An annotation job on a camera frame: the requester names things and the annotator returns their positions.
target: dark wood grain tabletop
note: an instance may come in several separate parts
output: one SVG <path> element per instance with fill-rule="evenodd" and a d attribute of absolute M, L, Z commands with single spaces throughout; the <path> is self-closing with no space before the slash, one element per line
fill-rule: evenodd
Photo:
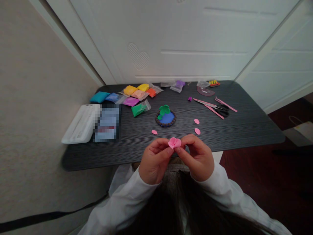
<path fill-rule="evenodd" d="M 194 131 L 195 128 L 201 131 L 201 134 L 197 136 L 213 152 L 276 144 L 285 140 L 282 131 L 239 84 L 233 81 L 220 81 L 220 83 L 220 86 L 208 87 L 216 93 L 209 97 L 198 93 L 197 82 L 189 85 L 186 83 L 181 93 L 170 90 L 169 87 L 164 88 L 164 91 L 154 98 L 147 98 L 152 108 L 137 117 L 133 117 L 131 107 L 122 105 L 119 141 L 90 141 L 85 144 L 68 145 L 62 157 L 62 166 L 67 171 L 75 171 L 139 162 L 144 149 L 154 139 L 159 137 L 182 138 L 190 133 L 197 135 Z M 118 92 L 127 85 L 103 86 L 98 91 Z M 222 120 L 203 104 L 194 100 L 188 101 L 190 96 L 219 104 L 214 100 L 214 97 L 217 96 L 238 112 L 230 110 L 230 115 Z M 159 107 L 165 104 L 169 105 L 177 115 L 176 122 L 170 127 L 161 127 L 155 122 Z M 194 122 L 195 118 L 200 121 L 200 124 Z M 153 135 L 152 130 L 156 130 L 158 135 Z"/>

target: yellow toy item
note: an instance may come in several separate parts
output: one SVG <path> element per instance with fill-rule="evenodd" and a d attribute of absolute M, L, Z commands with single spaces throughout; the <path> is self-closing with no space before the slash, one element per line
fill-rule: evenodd
<path fill-rule="evenodd" d="M 137 90 L 136 87 L 133 87 L 133 86 L 129 85 L 129 86 L 127 86 L 127 87 L 123 90 L 123 92 L 124 92 L 125 95 L 130 96 L 130 95 L 131 95 L 132 93 L 134 93 L 136 90 Z"/>
<path fill-rule="evenodd" d="M 139 90 L 142 90 L 146 92 L 146 90 L 149 89 L 149 84 L 141 84 L 139 87 L 137 87 Z"/>
<path fill-rule="evenodd" d="M 217 83 L 217 80 L 212 80 L 212 81 L 209 81 L 210 84 L 215 84 Z"/>

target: dark wooden floor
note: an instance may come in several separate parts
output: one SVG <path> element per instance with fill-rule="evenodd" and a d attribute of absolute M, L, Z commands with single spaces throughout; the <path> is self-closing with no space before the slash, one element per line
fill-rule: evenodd
<path fill-rule="evenodd" d="M 281 130 L 294 127 L 288 116 L 313 122 L 313 108 L 302 99 L 271 114 Z M 278 156 L 274 149 L 295 149 L 282 144 L 224 151 L 220 164 L 230 179 L 252 197 L 270 217 L 283 223 L 293 235 L 313 233 L 313 156 Z"/>

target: pink tweezers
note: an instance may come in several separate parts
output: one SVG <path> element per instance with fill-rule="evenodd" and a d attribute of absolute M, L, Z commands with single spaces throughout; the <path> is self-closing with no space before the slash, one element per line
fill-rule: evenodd
<path fill-rule="evenodd" d="M 228 106 L 232 111 L 234 112 L 238 112 L 236 109 L 230 107 L 228 104 L 226 104 L 225 102 L 221 101 L 220 99 L 217 98 L 217 96 L 214 98 L 217 102 L 221 103 L 221 104 L 224 104 L 226 106 Z"/>

